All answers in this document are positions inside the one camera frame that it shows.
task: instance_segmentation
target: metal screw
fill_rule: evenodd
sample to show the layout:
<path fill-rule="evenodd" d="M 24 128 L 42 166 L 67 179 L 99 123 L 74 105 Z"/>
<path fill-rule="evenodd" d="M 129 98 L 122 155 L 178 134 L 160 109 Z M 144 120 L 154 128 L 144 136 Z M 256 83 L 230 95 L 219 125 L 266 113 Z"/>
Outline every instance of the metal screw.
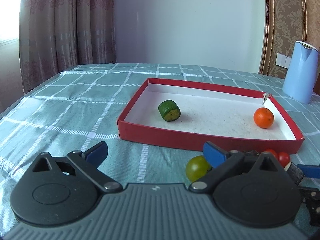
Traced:
<path fill-rule="evenodd" d="M 104 186 L 105 189 L 113 190 L 113 189 L 119 188 L 120 184 L 118 182 L 116 182 L 116 181 L 113 181 L 113 182 L 107 182 L 103 186 Z"/>
<path fill-rule="evenodd" d="M 202 181 L 196 181 L 194 183 L 191 184 L 191 187 L 193 189 L 205 189 L 208 185 L 205 183 L 205 182 L 202 182 Z"/>

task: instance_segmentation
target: wall switch panel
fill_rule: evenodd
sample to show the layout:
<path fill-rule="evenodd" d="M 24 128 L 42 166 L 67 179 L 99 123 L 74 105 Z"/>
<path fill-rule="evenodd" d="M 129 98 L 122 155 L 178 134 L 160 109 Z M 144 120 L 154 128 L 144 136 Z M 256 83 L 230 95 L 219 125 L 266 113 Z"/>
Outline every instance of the wall switch panel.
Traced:
<path fill-rule="evenodd" d="M 291 58 L 287 57 L 286 55 L 277 54 L 277 58 L 276 58 L 276 65 L 284 67 L 284 68 L 289 68 L 291 62 Z"/>

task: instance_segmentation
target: bed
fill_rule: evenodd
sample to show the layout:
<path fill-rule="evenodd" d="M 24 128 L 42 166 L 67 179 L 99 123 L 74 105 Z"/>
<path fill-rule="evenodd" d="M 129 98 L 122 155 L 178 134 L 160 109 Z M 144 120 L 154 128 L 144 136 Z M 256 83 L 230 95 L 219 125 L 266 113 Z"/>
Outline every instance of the bed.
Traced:
<path fill-rule="evenodd" d="M 108 158 L 99 170 L 123 186 L 135 183 L 179 183 L 187 186 L 185 166 L 201 152 L 132 143 L 119 138 L 116 119 L 148 77 L 182 79 L 248 88 L 271 93 L 299 126 L 305 142 L 295 163 L 320 163 L 320 96 L 303 105 L 286 96 L 283 80 L 259 74 L 197 65 L 79 65 L 57 74 L 15 102 L 0 115 L 0 236 L 17 222 L 9 197 L 17 181 L 39 152 L 65 156 L 106 141 Z M 316 179 L 303 186 L 320 187 Z M 306 234 L 309 225 L 302 206 L 294 223 Z"/>

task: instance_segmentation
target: cherry tomato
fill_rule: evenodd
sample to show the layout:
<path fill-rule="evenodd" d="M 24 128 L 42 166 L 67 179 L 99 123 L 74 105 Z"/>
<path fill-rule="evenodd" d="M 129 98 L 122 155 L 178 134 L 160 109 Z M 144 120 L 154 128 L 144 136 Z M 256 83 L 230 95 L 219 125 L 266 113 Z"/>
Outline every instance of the cherry tomato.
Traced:
<path fill-rule="evenodd" d="M 279 160 L 279 156 L 278 156 L 278 154 L 276 153 L 275 150 L 273 150 L 273 149 L 267 149 L 267 150 L 265 150 L 264 152 L 269 152 L 269 153 L 271 153 L 277 160 Z"/>
<path fill-rule="evenodd" d="M 287 166 L 287 164 L 290 162 L 290 155 L 285 152 L 280 152 L 279 154 L 279 162 L 282 167 Z"/>
<path fill-rule="evenodd" d="M 192 182 L 203 177 L 210 169 L 209 163 L 203 155 L 196 156 L 188 161 L 186 166 L 186 175 Z"/>

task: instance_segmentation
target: cucumber slice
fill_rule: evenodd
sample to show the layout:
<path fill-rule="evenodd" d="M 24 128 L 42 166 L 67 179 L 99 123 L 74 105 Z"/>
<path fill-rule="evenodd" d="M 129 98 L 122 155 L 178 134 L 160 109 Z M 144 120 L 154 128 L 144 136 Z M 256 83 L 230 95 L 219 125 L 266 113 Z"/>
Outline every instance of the cucumber slice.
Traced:
<path fill-rule="evenodd" d="M 181 115 L 179 107 L 172 100 L 166 100 L 159 104 L 158 110 L 161 114 L 162 119 L 167 122 L 175 121 Z"/>

